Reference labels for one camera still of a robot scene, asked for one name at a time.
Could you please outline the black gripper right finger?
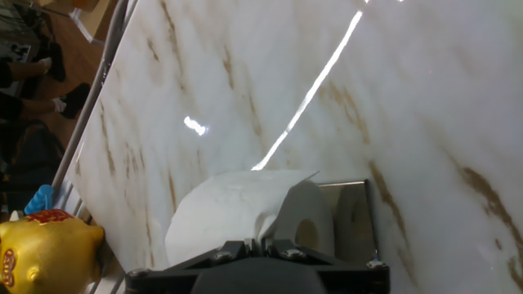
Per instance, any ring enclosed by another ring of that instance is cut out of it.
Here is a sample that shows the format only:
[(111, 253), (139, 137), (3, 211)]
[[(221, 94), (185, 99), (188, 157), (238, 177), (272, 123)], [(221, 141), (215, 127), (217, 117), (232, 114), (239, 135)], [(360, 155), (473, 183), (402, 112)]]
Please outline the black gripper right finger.
[(306, 265), (319, 276), (327, 293), (389, 294), (390, 268), (382, 261), (348, 263), (316, 250), (295, 245), (290, 239), (263, 239), (267, 257)]

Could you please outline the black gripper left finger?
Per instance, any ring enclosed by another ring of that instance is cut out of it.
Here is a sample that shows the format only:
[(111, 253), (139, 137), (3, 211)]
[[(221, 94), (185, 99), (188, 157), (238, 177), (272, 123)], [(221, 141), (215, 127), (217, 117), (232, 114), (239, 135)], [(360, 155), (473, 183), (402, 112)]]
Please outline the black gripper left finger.
[(206, 270), (250, 257), (254, 239), (226, 241), (218, 248), (163, 270), (133, 269), (125, 275), (126, 294), (191, 293)]

